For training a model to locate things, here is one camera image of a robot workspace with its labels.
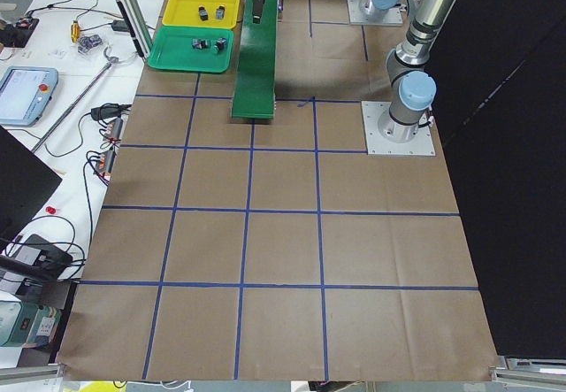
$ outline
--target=black monitor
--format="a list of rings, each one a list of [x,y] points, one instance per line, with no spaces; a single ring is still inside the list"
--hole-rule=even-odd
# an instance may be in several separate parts
[[[0,127],[0,251],[14,241],[60,183],[56,173]],[[5,256],[0,256],[0,269],[39,281],[55,280],[62,271],[46,272]]]

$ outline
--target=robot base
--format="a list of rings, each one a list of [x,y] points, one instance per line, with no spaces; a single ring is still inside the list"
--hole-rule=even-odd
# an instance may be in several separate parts
[[[400,27],[403,17],[397,7],[378,10],[373,5],[365,9],[367,0],[348,0],[348,13],[351,25],[376,25],[381,27]]]
[[[368,155],[436,156],[429,127],[419,128],[417,135],[410,142],[391,142],[379,132],[379,117],[389,110],[390,105],[390,102],[362,102],[363,129]],[[421,123],[425,122],[426,116],[423,115]]]

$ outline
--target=gold connector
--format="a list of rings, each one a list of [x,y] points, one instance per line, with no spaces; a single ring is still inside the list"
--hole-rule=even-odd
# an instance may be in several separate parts
[[[77,42],[79,40],[79,38],[80,38],[79,22],[74,20],[73,24],[71,25],[71,41]]]

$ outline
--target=green ramp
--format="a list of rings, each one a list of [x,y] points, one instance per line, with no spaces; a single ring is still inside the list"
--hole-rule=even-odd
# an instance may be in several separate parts
[[[246,0],[232,117],[273,119],[277,0],[265,0],[259,24],[252,20],[252,5]]]

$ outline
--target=yellow tray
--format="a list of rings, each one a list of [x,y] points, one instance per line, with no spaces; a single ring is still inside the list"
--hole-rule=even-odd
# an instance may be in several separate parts
[[[216,9],[224,5],[224,18],[216,19]],[[209,14],[201,20],[198,8],[203,6]],[[232,29],[238,20],[240,0],[169,0],[162,22],[176,27],[218,27]]]

